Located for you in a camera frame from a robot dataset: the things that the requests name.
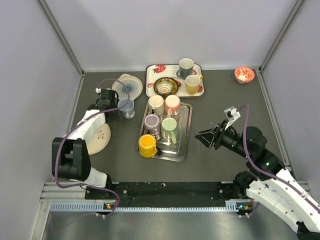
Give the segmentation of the light blue mug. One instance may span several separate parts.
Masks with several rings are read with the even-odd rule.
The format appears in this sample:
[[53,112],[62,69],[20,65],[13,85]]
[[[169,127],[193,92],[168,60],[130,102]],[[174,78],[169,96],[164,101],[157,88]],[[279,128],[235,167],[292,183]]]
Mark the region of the light blue mug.
[[117,104],[117,107],[126,119],[131,119],[135,116],[135,104],[132,99],[120,99]]

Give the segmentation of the green mug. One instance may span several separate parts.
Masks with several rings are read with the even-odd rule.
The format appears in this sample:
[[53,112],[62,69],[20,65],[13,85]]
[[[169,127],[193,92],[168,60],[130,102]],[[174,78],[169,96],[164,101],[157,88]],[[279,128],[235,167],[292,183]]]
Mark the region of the green mug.
[[161,135],[164,140],[177,143],[178,124],[172,117],[166,117],[161,123]]

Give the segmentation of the yellow mug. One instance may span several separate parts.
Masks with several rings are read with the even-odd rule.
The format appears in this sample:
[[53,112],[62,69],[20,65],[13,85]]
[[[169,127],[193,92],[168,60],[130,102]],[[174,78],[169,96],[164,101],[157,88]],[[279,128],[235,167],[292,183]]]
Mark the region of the yellow mug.
[[151,134],[144,134],[139,138],[138,150],[144,158],[153,158],[154,156],[162,155],[161,149],[157,146],[156,138]]

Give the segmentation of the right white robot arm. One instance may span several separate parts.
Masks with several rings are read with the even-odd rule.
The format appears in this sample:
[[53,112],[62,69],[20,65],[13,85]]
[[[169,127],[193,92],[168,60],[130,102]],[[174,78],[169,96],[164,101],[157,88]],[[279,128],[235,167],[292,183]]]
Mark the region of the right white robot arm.
[[266,148],[267,138],[255,126],[237,133],[227,121],[200,131],[195,138],[208,149],[225,147],[244,157],[248,172],[240,172],[233,181],[239,198],[258,201],[281,218],[300,240],[320,238],[320,204],[294,179],[284,163]]

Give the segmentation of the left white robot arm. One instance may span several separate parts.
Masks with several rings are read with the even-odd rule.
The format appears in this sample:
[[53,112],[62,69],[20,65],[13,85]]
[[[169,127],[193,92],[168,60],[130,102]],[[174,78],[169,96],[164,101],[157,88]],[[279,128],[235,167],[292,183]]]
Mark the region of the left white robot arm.
[[111,89],[97,89],[98,99],[91,104],[77,129],[65,137],[56,137],[51,145],[51,170],[55,180],[59,177],[96,187],[102,198],[109,198],[114,191],[108,183],[108,175],[92,167],[89,143],[98,130],[107,122],[108,113],[117,110],[119,94]]

